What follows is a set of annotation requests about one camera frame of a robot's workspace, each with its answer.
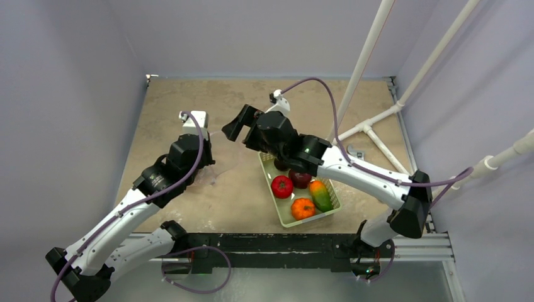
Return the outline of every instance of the white pipe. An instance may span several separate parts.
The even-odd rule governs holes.
[[[367,134],[371,140],[375,143],[375,145],[382,151],[382,153],[386,156],[386,158],[389,160],[389,162],[399,171],[400,173],[404,173],[407,175],[410,175],[408,170],[404,168],[404,166],[399,162],[397,157],[389,150],[389,148],[383,143],[383,141],[378,137],[378,135],[373,131],[373,128],[370,126],[366,126],[363,130],[365,134]]]
[[[411,96],[411,94],[414,92],[415,88],[419,85],[419,83],[422,81],[423,77],[426,75],[426,73],[430,70],[430,67],[436,62],[440,54],[443,52],[445,47],[448,45],[452,37],[456,34],[456,32],[460,29],[460,27],[463,25],[467,17],[471,14],[471,12],[475,9],[476,5],[480,2],[480,0],[469,0],[467,4],[463,7],[462,11],[458,14],[454,22],[452,23],[451,27],[447,30],[447,32],[443,35],[440,42],[436,45],[428,59],[426,59],[426,62],[423,64],[413,81],[410,83],[400,100],[394,105],[395,107],[391,107],[388,110],[384,111],[383,113],[380,113],[379,115],[376,115],[373,118],[370,118],[368,120],[362,121],[361,123],[357,124],[356,126],[350,128],[346,132],[342,133],[339,136],[340,140],[344,140],[345,138],[350,137],[351,135],[354,135],[358,132],[361,132],[363,130],[363,127],[365,125],[372,126],[374,123],[388,117],[389,115],[392,115],[394,113],[399,112],[402,107],[406,104],[406,101]]]
[[[356,66],[354,67],[354,71],[352,72],[352,76],[349,80],[349,84],[347,86],[347,89],[345,90],[345,95],[343,96],[343,100],[341,101],[341,104],[339,105],[338,113],[337,113],[338,124],[335,125],[334,123],[332,123],[330,133],[328,134],[328,137],[326,138],[326,140],[328,140],[329,142],[331,142],[334,138],[334,127],[339,127],[339,125],[341,124],[341,120],[345,116],[345,112],[347,111],[349,103],[352,99],[352,95],[354,95],[356,86],[358,85],[361,79],[361,75],[363,74],[363,69],[365,69],[367,62],[369,61],[369,58],[371,57],[373,48],[375,48],[378,37],[380,36],[380,32],[382,31],[382,28],[385,24],[385,21],[387,20],[387,17],[389,15],[389,12],[391,11],[391,7],[393,6],[394,2],[395,0],[382,0],[382,2],[380,3],[380,7],[378,8],[377,15],[375,16],[375,20],[373,21],[373,24],[371,25],[371,29],[369,30],[367,39],[365,40],[365,43],[363,44],[363,49],[360,52],[360,56],[358,57],[358,61],[356,63]]]
[[[399,105],[404,106],[406,104],[406,101],[414,92],[415,88],[419,85],[423,77],[426,75],[430,67],[436,62],[440,54],[443,52],[445,47],[449,44],[450,40],[453,38],[453,36],[456,34],[456,32],[460,29],[462,24],[465,22],[467,17],[471,14],[473,9],[477,6],[477,4],[480,2],[480,0],[469,0],[463,7],[462,11],[454,22],[452,23],[451,27],[447,30],[447,32],[443,35],[443,38],[441,38],[441,41],[436,45],[436,48],[432,51],[428,59],[426,59],[426,62],[423,64],[413,81],[410,83],[410,86],[404,91],[402,94],[402,97],[399,100]]]
[[[361,123],[357,124],[356,126],[350,128],[349,130],[343,132],[342,134],[339,135],[339,140],[344,140],[345,138],[348,138],[360,131],[363,131],[364,127],[365,126],[372,126],[374,125],[376,122],[378,121],[381,121],[383,120],[384,118],[390,116],[390,115],[394,115],[396,114],[397,112],[399,112],[401,110],[402,107],[398,106],[398,105],[393,105],[391,106],[389,109],[377,114],[376,116],[370,118],[370,119],[367,119],[365,121],[362,121]]]
[[[534,152],[534,129],[523,138],[517,140],[512,147],[506,149],[505,151],[502,151],[495,156],[488,155],[484,157],[478,164],[473,166],[473,172],[471,175],[467,176],[461,181],[456,182],[452,186],[452,189],[460,189],[460,187],[471,180],[481,178],[486,174],[497,170],[505,162],[530,152]],[[441,193],[442,190],[443,188],[434,190],[432,195],[436,197],[439,193]]]

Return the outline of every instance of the brown table surface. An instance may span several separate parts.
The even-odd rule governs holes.
[[[202,80],[152,79],[135,131],[130,153],[119,187],[122,199],[140,173],[161,154],[169,150],[181,133],[178,119],[181,110],[200,110],[210,116],[208,129],[212,136],[215,172],[230,170],[217,177],[211,186],[204,181],[190,186],[164,209],[146,220],[136,232],[153,232],[167,220],[175,220],[189,232],[225,233],[353,233],[364,219],[384,211],[386,205],[374,197],[347,185],[334,182],[343,204],[341,211],[309,223],[284,228],[276,214],[269,187],[265,181],[257,152],[246,149],[241,137],[230,143],[219,132],[240,112],[244,104],[258,109],[269,108],[269,93],[284,89],[295,80]],[[348,81],[326,81],[341,102]],[[287,92],[291,106],[290,120],[299,133],[326,137],[332,123],[332,109],[324,88],[306,82]],[[384,81],[361,81],[341,124],[340,133],[392,105]],[[396,116],[389,116],[373,129],[399,161],[408,169],[409,157]],[[394,171],[393,166],[374,143],[362,133],[344,142],[365,151],[365,160]]]

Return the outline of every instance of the red apple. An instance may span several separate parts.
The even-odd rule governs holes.
[[[306,173],[298,173],[291,169],[289,170],[289,179],[291,179],[295,188],[306,189],[310,181],[312,181],[312,176]]]

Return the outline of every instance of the white plastic basket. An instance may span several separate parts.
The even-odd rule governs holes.
[[[287,176],[289,171],[286,171],[286,172],[279,171],[275,167],[275,163],[274,163],[275,157],[270,154],[258,152],[258,157],[259,157],[259,162],[261,163],[263,174],[265,175],[265,180],[267,181],[267,186],[269,187],[269,192],[271,193],[271,197],[273,198],[273,202],[275,203],[276,212],[278,213],[280,223],[284,227],[290,228],[290,227],[294,227],[295,225],[301,225],[303,223],[314,221],[316,219],[325,217],[327,215],[334,214],[335,212],[341,210],[341,203],[339,202],[338,196],[336,195],[336,192],[334,190],[334,187],[332,186],[332,182],[330,181],[330,179],[314,177],[312,179],[313,181],[317,179],[321,181],[322,183],[324,183],[324,185],[326,186],[326,189],[328,190],[328,194],[330,195],[330,199],[332,201],[333,209],[327,212],[321,212],[318,209],[315,209],[314,216],[303,219],[303,220],[296,220],[291,215],[291,205],[293,204],[295,199],[298,199],[298,198],[312,199],[312,196],[309,190],[295,188],[290,198],[286,198],[286,199],[276,198],[275,195],[273,195],[273,192],[271,190],[271,182],[276,176],[279,176],[279,175]]]

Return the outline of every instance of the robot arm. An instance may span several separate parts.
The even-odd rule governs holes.
[[[72,262],[61,280],[78,302],[96,301],[111,282],[141,263],[168,254],[175,241],[186,233],[179,224],[168,221],[143,240],[119,247],[143,221],[183,193],[200,169],[215,163],[207,131],[208,115],[204,111],[192,111],[191,114],[204,138],[202,155],[194,173],[182,184],[168,189],[188,175],[200,151],[198,130],[190,118],[184,118],[184,134],[171,145],[168,154],[160,156],[154,165],[141,173],[111,213],[76,243],[66,249],[54,248],[46,255],[57,274],[69,261]],[[154,196],[164,190],[166,193]],[[94,238],[79,253],[90,237]]]
[[[298,134],[282,110],[262,112],[245,105],[239,115],[222,131],[235,141],[243,126],[250,127],[243,143],[247,148],[269,153],[289,168],[313,176],[333,179],[376,197],[390,210],[372,221],[364,221],[356,244],[372,250],[396,235],[420,238],[431,204],[429,188],[398,186],[357,169],[357,163],[399,180],[399,182],[429,182],[427,174],[416,171],[413,176],[377,167],[349,157],[347,161],[337,146],[313,136]]]

